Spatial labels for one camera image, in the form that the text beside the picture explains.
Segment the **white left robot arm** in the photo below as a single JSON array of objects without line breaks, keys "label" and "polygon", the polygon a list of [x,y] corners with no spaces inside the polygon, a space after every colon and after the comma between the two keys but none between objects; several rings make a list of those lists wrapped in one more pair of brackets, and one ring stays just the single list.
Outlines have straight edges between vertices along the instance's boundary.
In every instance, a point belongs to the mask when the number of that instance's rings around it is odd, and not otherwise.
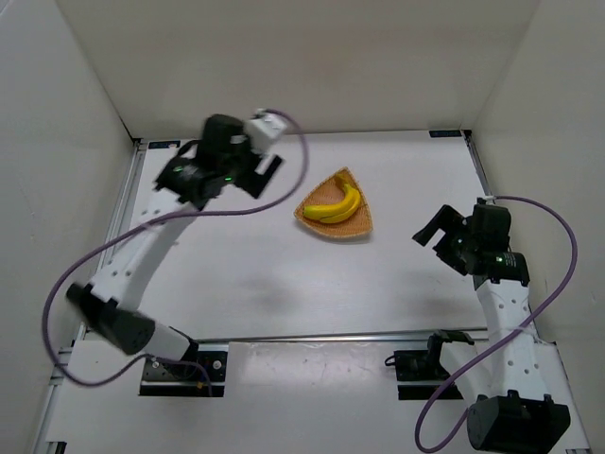
[{"label": "white left robot arm", "polygon": [[260,197],[282,160],[275,156],[264,172],[256,169],[285,130],[285,121],[268,111],[245,121],[225,114],[205,121],[200,138],[182,145],[157,176],[139,218],[140,233],[126,240],[87,284],[74,283],[67,290],[68,301],[90,328],[128,356],[163,358],[176,373],[189,373],[198,344],[141,313],[143,295],[194,216],[226,185]]}]

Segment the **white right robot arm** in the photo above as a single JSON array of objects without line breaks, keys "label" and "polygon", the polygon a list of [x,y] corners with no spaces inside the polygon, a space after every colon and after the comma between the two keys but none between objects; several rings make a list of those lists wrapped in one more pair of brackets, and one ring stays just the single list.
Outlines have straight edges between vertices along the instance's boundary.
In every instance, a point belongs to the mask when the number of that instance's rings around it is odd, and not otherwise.
[{"label": "white right robot arm", "polygon": [[[431,363],[448,377],[424,404],[414,428],[415,445],[423,453],[444,449],[460,428],[467,431],[476,451],[548,453],[571,425],[571,413],[554,400],[542,375],[536,350],[540,338],[534,320],[568,285],[578,261],[573,233],[571,261],[556,289],[536,308],[528,302],[530,276],[526,258],[510,248],[511,214],[496,205],[495,196],[477,200],[472,215],[464,217],[450,205],[412,238],[424,246],[442,231],[434,246],[436,256],[461,275],[473,278],[475,295],[488,329],[489,346],[478,352],[462,331],[437,331],[429,339]],[[456,387],[466,409],[443,441],[425,446],[424,419],[450,387]]]}]

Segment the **yellow fake banana bunch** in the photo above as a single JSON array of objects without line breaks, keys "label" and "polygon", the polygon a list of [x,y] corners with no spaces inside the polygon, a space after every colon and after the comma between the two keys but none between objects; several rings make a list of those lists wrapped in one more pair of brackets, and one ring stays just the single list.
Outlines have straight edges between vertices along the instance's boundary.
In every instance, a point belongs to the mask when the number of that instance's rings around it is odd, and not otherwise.
[{"label": "yellow fake banana bunch", "polygon": [[349,219],[360,207],[361,194],[346,172],[334,174],[319,185],[313,194],[335,196],[337,189],[342,193],[340,201],[305,204],[302,215],[324,224],[336,224]]}]

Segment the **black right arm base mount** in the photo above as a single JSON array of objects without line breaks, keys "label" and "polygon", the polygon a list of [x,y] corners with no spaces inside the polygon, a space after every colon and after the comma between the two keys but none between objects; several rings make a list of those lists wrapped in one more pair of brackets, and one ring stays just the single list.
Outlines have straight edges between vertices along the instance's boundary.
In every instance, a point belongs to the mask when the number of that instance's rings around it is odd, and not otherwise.
[{"label": "black right arm base mount", "polygon": [[428,360],[427,350],[396,350],[384,360],[393,368],[400,401],[425,401],[449,374]]}]

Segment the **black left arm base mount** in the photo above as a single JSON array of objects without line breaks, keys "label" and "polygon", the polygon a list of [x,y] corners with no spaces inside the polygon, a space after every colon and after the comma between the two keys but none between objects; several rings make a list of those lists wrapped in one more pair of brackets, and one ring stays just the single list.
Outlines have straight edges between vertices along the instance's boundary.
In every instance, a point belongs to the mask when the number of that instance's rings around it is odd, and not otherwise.
[{"label": "black left arm base mount", "polygon": [[197,362],[209,379],[193,366],[177,366],[147,359],[141,375],[139,395],[145,397],[222,398],[225,392],[227,343],[203,343]]}]

